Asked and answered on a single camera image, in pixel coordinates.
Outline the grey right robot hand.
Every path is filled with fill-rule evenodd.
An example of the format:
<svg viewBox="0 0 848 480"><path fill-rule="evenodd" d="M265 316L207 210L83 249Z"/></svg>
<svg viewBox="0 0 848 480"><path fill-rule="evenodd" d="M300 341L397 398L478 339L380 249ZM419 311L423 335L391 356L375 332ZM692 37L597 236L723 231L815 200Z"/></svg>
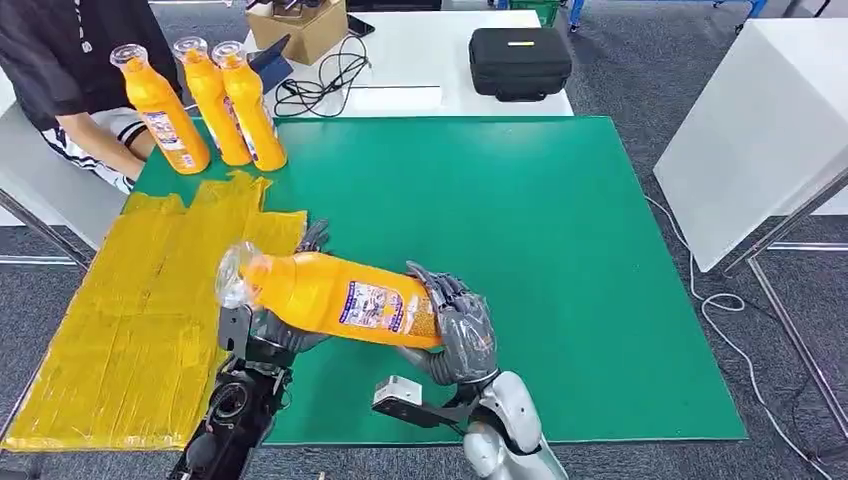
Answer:
<svg viewBox="0 0 848 480"><path fill-rule="evenodd" d="M428 294L442 349L398 347L396 351L438 385L478 383L495 376L497 343L485 298L450 273L431 272L413 261L406 266Z"/></svg>

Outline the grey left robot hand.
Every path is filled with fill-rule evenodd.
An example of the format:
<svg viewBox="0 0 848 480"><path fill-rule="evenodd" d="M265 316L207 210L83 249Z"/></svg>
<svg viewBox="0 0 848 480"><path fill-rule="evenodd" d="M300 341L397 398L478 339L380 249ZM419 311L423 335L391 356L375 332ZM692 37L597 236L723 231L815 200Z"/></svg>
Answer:
<svg viewBox="0 0 848 480"><path fill-rule="evenodd" d="M305 231L294 252L321 252L329 238L327 228L326 219L313 222ZM328 334L309 332L291 326L279 317L277 317L277 324L270 325L259 337L295 354L307 352L330 338Z"/></svg>

